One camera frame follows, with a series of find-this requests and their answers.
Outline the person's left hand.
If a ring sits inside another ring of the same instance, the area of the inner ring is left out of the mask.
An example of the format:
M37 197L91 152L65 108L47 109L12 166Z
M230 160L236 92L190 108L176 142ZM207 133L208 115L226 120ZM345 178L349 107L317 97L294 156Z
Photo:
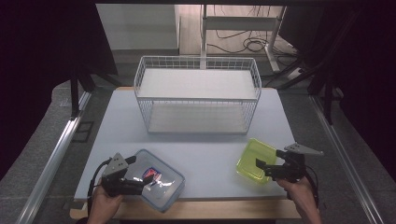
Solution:
M99 181L93 192L92 208L89 217L99 217L103 219L113 218L116 215L122 200L122 195L110 197L103 188L102 182Z

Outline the dark curtain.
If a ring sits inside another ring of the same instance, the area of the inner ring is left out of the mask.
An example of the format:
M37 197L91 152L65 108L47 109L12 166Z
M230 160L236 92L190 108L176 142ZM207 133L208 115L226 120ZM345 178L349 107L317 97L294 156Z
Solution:
M280 35L313 67L324 59L351 15L356 19L311 88L329 83L341 90L345 116L396 179L396 0L289 6Z
M118 73L95 0L0 0L0 180L76 74Z

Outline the white power strip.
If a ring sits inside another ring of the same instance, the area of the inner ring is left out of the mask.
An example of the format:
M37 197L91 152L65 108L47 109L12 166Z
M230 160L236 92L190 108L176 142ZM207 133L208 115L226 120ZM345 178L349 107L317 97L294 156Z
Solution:
M294 69L290 74L288 74L287 79L292 80L298 77L304 70L300 67Z

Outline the white metal desk frame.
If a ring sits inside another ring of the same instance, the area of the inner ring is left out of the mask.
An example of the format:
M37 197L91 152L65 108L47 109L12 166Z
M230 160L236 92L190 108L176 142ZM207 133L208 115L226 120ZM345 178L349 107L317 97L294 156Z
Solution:
M207 54L206 34L208 31L270 32L270 39L263 45L264 51L273 72L280 72L274 56L274 46L286 10L285 7L281 7L275 17L208 16L207 5L201 5L201 9L201 57L205 57Z

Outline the clear container with blue lid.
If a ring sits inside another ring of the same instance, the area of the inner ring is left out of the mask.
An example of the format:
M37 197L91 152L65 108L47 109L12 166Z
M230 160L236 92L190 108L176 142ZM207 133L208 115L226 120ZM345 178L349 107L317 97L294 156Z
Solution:
M146 149L134 155L136 161L129 166L125 177L142 181L154 175L152 182L143 188L141 198L153 209L167 211L185 187L184 175Z

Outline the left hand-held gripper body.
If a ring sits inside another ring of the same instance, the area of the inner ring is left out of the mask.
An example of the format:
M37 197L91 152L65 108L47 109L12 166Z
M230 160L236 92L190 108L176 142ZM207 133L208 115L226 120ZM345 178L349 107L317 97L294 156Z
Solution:
M129 180L125 177L130 165L125 160L120 153L116 153L102 173L102 186L110 197L141 195L145 187L143 180Z

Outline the black metal stand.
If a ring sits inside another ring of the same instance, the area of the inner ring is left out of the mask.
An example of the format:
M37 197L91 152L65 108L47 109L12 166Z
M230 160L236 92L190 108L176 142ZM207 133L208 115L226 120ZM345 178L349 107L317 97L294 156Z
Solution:
M70 74L70 91L71 91L71 120L78 117L81 111L81 103L78 98L78 86L81 86L85 92L91 93L95 90L96 85L92 78L92 73L87 69L75 69Z
M322 88L325 88L324 93L324 106L323 106L323 115L324 118L328 121L330 125L332 125L332 74L330 73L331 61L329 59L323 59L317 65L305 69L299 76L293 78L292 80L287 81L280 86L277 86L277 90L285 90L289 87L294 86L297 83L300 83L303 80L308 79L309 77L314 77L311 81L311 84L307 88L307 91L310 95L316 95Z

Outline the green lidded container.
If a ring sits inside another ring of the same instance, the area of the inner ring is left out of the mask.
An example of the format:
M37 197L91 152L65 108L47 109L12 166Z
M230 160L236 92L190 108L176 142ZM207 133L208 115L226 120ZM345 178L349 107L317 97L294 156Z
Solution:
M245 149L236 164L236 172L243 177L261 185L269 181L264 170L256 166L256 160L267 164L276 164L276 149L255 138L250 138Z

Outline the aluminium rail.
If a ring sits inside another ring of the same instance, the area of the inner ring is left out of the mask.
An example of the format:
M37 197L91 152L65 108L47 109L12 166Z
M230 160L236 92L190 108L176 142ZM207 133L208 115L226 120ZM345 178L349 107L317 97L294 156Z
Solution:
M64 130L40 175L35 187L28 197L15 224L32 224L35 216L44 201L50 185L62 163L64 155L73 139L84 110L90 101L91 94L84 91L78 100L78 112L74 119L67 121Z
M325 118L323 114L323 107L320 103L319 98L317 96L310 96L309 99L318 115L318 119L322 124L325 133L330 139L332 147L335 150L335 154L337 155L338 160L340 161L346 173L346 177L348 178L348 181L353 188L361 204L361 207L365 215L367 216L367 219L371 224L385 224L384 219L381 217L371 193L369 192L366 185L363 183L360 175L357 172L357 169L347 155L346 149L341 142L339 135L337 134L334 127Z

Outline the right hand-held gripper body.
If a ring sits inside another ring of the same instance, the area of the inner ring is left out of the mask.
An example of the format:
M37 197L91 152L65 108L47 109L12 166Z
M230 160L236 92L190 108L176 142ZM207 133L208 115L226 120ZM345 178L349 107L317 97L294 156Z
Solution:
M286 179L295 183L306 175L305 155L323 156L323 151L314 150L299 143L284 147L288 156L282 165L270 165L271 169L265 172L266 176L273 179Z

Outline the white wire shelf rack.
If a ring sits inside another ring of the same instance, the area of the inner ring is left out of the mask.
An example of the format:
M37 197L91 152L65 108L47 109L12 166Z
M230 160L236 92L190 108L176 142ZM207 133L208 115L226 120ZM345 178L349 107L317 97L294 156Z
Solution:
M252 58L144 56L134 76L150 133L245 134L261 92Z

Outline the person's right hand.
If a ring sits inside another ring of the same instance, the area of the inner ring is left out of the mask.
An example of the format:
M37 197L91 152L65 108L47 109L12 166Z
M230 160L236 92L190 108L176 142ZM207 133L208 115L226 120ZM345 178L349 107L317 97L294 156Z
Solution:
M277 179L276 183L290 195L298 212L307 215L317 211L313 190L306 177L296 183L291 183L286 179Z

